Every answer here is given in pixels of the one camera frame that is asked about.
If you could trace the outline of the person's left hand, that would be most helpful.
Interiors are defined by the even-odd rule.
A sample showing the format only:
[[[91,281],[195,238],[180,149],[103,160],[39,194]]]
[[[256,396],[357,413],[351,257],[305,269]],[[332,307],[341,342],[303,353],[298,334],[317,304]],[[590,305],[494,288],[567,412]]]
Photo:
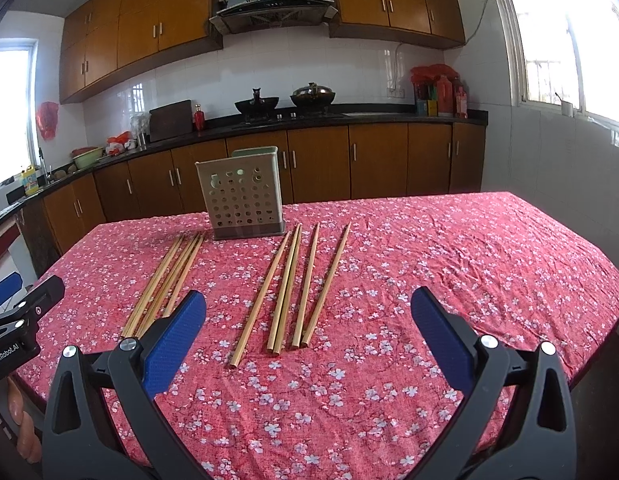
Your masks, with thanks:
[[[18,427],[17,451],[28,463],[39,463],[42,459],[42,444],[35,433],[33,419],[24,410],[23,396],[17,384],[11,378],[7,379],[7,384],[9,414]]]

